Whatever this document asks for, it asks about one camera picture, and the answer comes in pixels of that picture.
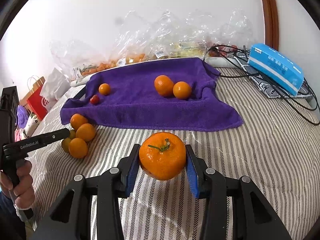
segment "human hand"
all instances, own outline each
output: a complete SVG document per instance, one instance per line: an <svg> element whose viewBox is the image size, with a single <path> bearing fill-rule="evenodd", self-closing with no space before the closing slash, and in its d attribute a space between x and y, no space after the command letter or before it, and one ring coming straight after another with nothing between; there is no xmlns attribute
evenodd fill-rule
<svg viewBox="0 0 320 240"><path fill-rule="evenodd" d="M24 165L17 169L20 183L13 189L13 192L17 196L15 204L21 209L30 207L35 201L35 192L32 187L33 179L30 175L31 168L31 162L25 161ZM3 193L10 198L9 190L12 190L13 185L2 171L0 171L0 186Z"/></svg>

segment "paper bag handle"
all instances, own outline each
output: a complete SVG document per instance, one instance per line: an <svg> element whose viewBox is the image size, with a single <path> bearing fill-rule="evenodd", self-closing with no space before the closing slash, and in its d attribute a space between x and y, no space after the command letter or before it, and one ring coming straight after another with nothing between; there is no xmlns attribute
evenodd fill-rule
<svg viewBox="0 0 320 240"><path fill-rule="evenodd" d="M40 86L39 80L40 80L40 82L41 82L41 85L43 85L43 82L42 82L41 78L39 78L39 77L36 76L36 75L33 75L33 76L31 76L30 78L28 78L27 86L28 86L29 92L30 92L30 90L31 90L32 93L34 93L34 91L33 91L33 86L32 86L32 84L31 84L31 80L32 80L32 79L34 79L34 80L36 81L36 83L38 84L38 86Z"/></svg>

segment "orange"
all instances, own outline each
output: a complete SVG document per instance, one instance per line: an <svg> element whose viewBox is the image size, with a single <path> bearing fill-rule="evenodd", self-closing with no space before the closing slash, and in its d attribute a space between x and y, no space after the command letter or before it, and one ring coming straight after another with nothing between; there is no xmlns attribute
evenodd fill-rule
<svg viewBox="0 0 320 240"><path fill-rule="evenodd" d="M88 147L81 138L74 138L69 143L69 153L75 158L84 158L88 153Z"/></svg>
<svg viewBox="0 0 320 240"><path fill-rule="evenodd" d="M74 114L70 119L71 127L75 130L78 130L78 128L83 125L84 123L87 123L88 119L86 119L84 116L80 114Z"/></svg>
<svg viewBox="0 0 320 240"><path fill-rule="evenodd" d="M163 97L172 96L174 83L169 77L165 75L157 76L154 84L159 95Z"/></svg>
<svg viewBox="0 0 320 240"><path fill-rule="evenodd" d="M65 138L61 142L61 147L65 153L69 153L69 144L71 142L70 138Z"/></svg>
<svg viewBox="0 0 320 240"><path fill-rule="evenodd" d="M69 135L69 138L72 140L76 137L76 130L72 129L70 130L70 135Z"/></svg>
<svg viewBox="0 0 320 240"><path fill-rule="evenodd" d="M186 166L186 147L181 139L172 133L154 133L141 145L139 159L141 168L150 177L169 180Z"/></svg>
<svg viewBox="0 0 320 240"><path fill-rule="evenodd" d="M81 138L85 142L91 141L95 135L96 130L93 125L89 123L81 125L76 132L76 138Z"/></svg>
<svg viewBox="0 0 320 240"><path fill-rule="evenodd" d="M178 99L188 99L191 95L191 87L188 83L180 81L174 85L173 94Z"/></svg>
<svg viewBox="0 0 320 240"><path fill-rule="evenodd" d="M100 87L99 87L99 93L104 96L107 96L108 94L110 94L110 91L111 91L111 88L110 88L109 84L105 83L105 84L100 85Z"/></svg>

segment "white plastic bag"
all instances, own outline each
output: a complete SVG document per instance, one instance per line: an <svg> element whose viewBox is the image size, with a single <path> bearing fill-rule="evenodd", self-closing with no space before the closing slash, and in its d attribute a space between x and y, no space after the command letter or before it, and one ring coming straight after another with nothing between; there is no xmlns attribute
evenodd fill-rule
<svg viewBox="0 0 320 240"><path fill-rule="evenodd" d="M53 69L43 84L40 96L48 102L59 100L70 88L66 77L56 68Z"/></svg>
<svg viewBox="0 0 320 240"><path fill-rule="evenodd" d="M179 35L186 25L172 12L165 11L160 19L151 25L151 37L145 60L178 57Z"/></svg>
<svg viewBox="0 0 320 240"><path fill-rule="evenodd" d="M113 44L108 64L112 67L121 67L142 62L146 45L150 41L149 31L149 23L135 11L130 11Z"/></svg>
<svg viewBox="0 0 320 240"><path fill-rule="evenodd" d="M69 82L108 68L103 63L105 57L82 41L52 41L50 50L58 70Z"/></svg>
<svg viewBox="0 0 320 240"><path fill-rule="evenodd" d="M229 22L220 28L219 40L221 44L236 45L238 48L245 45L247 49L255 43L252 24L243 10L235 9L231 13Z"/></svg>
<svg viewBox="0 0 320 240"><path fill-rule="evenodd" d="M216 23L213 16L196 10L188 14L186 25L178 30L177 57L203 58L212 44L217 43Z"/></svg>

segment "striped bedsheet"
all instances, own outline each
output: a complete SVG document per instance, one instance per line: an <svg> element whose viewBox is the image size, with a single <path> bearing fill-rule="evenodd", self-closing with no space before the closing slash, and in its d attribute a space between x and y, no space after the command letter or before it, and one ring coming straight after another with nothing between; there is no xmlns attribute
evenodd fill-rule
<svg viewBox="0 0 320 240"><path fill-rule="evenodd" d="M235 69L219 69L238 75ZM63 127L60 109L83 86L71 88L48 113L37 134ZM225 176L253 179L283 221L292 239L302 239L320 214L320 127L302 120L281 99L268 99L248 78L219 78L217 97L234 107L244 119L236 129L218 132L170 132L191 144L195 154ZM304 99L298 101L308 106ZM309 119L311 112L297 108ZM74 159L60 142L30 153L31 175L36 192L33 228L44 216L65 185L76 175L93 177L118 164L135 143L142 143L158 130L97 127L84 159ZM196 200L188 189L183 171L170 181L157 181L139 170L128 199L119 199L124 239L198 239L204 200ZM232 239L232 202L228 199L227 239ZM96 239L96 198L92 201L92 239Z"/></svg>

